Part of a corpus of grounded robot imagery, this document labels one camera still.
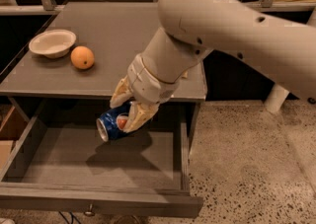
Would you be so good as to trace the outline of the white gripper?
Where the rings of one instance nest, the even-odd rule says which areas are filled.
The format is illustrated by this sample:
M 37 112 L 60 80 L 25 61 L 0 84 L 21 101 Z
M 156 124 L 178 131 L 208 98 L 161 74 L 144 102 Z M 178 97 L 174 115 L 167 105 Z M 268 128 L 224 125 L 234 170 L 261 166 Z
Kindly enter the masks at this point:
M 143 126 L 158 112 L 156 104 L 168 102 L 179 85 L 179 81 L 164 83 L 158 80 L 146 69 L 141 55 L 137 54 L 128 66 L 127 77 L 119 80 L 110 100 L 112 109 L 120 107 L 132 96 L 138 101 L 131 103 L 123 131 L 130 133 Z

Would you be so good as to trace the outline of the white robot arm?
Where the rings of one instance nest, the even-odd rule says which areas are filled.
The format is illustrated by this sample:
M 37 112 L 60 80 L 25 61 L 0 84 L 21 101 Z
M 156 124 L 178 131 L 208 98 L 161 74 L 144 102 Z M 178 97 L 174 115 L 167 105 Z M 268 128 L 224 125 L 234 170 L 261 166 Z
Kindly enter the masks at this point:
M 257 12 L 237 0 L 158 0 L 160 27 L 135 56 L 110 101 L 133 98 L 124 132 L 141 127 L 211 51 L 227 53 L 296 97 L 316 99 L 316 28 Z

